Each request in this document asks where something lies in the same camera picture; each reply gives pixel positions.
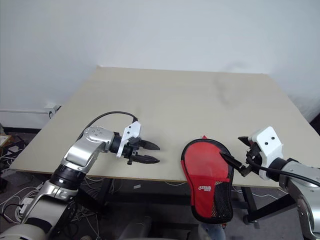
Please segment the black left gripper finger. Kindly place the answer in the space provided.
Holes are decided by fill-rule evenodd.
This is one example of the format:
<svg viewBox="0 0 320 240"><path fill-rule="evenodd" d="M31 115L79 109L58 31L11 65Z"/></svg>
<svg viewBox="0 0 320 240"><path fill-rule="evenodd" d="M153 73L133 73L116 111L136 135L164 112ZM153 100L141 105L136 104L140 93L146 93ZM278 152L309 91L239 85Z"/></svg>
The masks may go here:
<svg viewBox="0 0 320 240"><path fill-rule="evenodd" d="M149 155L135 155L134 161L141 164L157 164L160 162L159 159Z"/></svg>
<svg viewBox="0 0 320 240"><path fill-rule="evenodd" d="M160 150L160 147L158 145L156 145L155 143L152 143L150 141L143 140L143 139L139 140L139 146L141 148L146 149L146 150L152 150L152 151L159 151Z"/></svg>

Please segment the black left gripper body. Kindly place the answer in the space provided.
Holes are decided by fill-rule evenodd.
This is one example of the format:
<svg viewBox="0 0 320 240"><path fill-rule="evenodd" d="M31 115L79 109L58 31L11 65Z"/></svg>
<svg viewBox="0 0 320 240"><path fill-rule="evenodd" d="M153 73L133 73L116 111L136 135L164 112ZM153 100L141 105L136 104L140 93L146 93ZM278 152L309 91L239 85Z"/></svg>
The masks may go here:
<svg viewBox="0 0 320 240"><path fill-rule="evenodd" d="M125 159L128 159L128 165L132 165L133 162L141 162L140 156L136 153L140 148L140 140L140 138L131 138L123 147L122 155Z"/></svg>

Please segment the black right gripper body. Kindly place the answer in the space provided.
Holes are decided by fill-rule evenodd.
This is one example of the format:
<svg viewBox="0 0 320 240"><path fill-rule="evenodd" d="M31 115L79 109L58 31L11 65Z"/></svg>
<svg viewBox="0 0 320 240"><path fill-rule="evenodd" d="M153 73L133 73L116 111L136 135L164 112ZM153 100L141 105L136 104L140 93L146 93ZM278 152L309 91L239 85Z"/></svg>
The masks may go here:
<svg viewBox="0 0 320 240"><path fill-rule="evenodd" d="M262 157L260 155L261 149L256 142L242 141L249 149L246 152L247 167L240 173L243 177L246 177L249 173L253 172L259 175L260 169L257 166L262 165Z"/></svg>

